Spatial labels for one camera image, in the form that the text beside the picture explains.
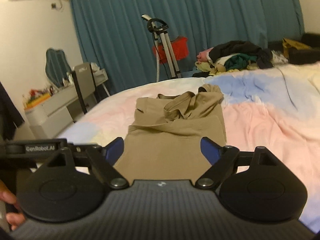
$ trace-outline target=bed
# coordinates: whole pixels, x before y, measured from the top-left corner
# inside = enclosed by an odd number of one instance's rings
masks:
[[[227,143],[242,151],[264,145],[304,183],[308,201],[300,217],[320,230],[320,63],[283,65],[208,78],[184,78],[126,90],[100,102],[59,137],[74,143],[107,145],[125,138],[136,99],[197,92],[205,84],[224,94]]]

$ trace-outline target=human hand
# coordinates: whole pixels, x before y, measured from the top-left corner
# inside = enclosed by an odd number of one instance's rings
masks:
[[[10,192],[6,185],[0,180],[0,200],[8,204],[14,205],[17,210],[20,207],[17,203],[16,196]],[[15,230],[19,225],[21,225],[26,219],[22,213],[8,213],[6,215],[7,222],[11,225],[11,229]]]

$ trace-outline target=gray ribbed surface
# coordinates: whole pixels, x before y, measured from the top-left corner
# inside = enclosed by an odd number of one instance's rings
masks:
[[[66,224],[27,221],[12,233],[18,240],[225,239],[304,240],[313,233],[298,221],[260,225],[225,210],[215,194],[189,181],[136,181],[113,191],[89,216]]]

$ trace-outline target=yellow bag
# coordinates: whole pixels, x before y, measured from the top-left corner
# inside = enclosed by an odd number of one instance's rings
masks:
[[[285,38],[283,38],[282,46],[283,46],[283,55],[286,58],[289,58],[289,48],[296,48],[298,50],[312,49],[312,47],[310,47],[310,46],[308,46],[306,44],[303,44],[303,43],[298,42],[298,41],[285,39]]]

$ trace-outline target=red item on table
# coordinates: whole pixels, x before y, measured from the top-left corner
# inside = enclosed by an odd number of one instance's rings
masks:
[[[186,37],[179,36],[177,39],[171,42],[174,55],[176,56],[177,60],[183,59],[189,55],[189,50],[187,46],[188,39]],[[156,47],[153,46],[152,48],[153,53],[156,55]],[[160,55],[160,63],[167,63],[167,57],[164,52],[164,48],[162,43],[159,43],[159,55]]]

